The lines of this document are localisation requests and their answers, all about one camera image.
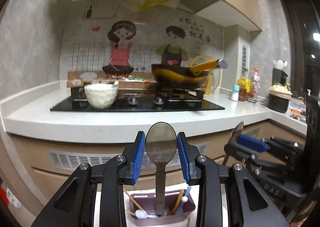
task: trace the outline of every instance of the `brown hair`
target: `brown hair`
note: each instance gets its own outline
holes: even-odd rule
[[[175,36],[178,36],[178,37],[180,37],[182,39],[184,39],[184,37],[186,36],[184,30],[182,28],[180,28],[180,27],[169,26],[165,30],[166,30],[167,34],[169,32],[172,32]]]
[[[116,36],[114,34],[114,32],[116,30],[121,29],[121,28],[125,28],[126,30],[132,32],[132,35],[130,35],[126,38],[127,40],[131,40],[137,33],[137,28],[132,22],[119,21],[119,22],[114,23],[111,30],[108,32],[108,38],[110,41],[115,42],[116,48],[118,48],[118,43],[119,43],[120,39],[118,38],[118,36]]]

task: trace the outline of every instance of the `pink heart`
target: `pink heart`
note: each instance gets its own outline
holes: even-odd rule
[[[91,28],[91,31],[93,31],[93,32],[98,32],[100,29],[101,29],[101,27],[100,27],[100,26],[97,26],[97,27]]]

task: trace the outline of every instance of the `cartoon girl in pink apron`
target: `cartoon girl in pink apron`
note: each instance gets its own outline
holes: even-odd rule
[[[114,76],[128,76],[134,68],[128,63],[132,46],[132,38],[136,35],[136,26],[129,21],[119,21],[113,24],[108,32],[111,41],[111,60],[108,66],[103,67],[104,72]]]

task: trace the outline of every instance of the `white bowl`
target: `white bowl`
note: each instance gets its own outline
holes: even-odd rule
[[[84,92],[92,107],[105,109],[115,102],[118,87],[112,87],[112,84],[88,84],[84,86]]]

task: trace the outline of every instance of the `countertop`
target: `countertop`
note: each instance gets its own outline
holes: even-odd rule
[[[129,143],[156,122],[172,125],[187,137],[220,132],[272,119],[306,135],[307,125],[260,104],[234,102],[215,92],[204,99],[225,110],[183,112],[51,112],[70,96],[65,81],[44,84],[0,101],[4,129],[26,137],[75,143]]]

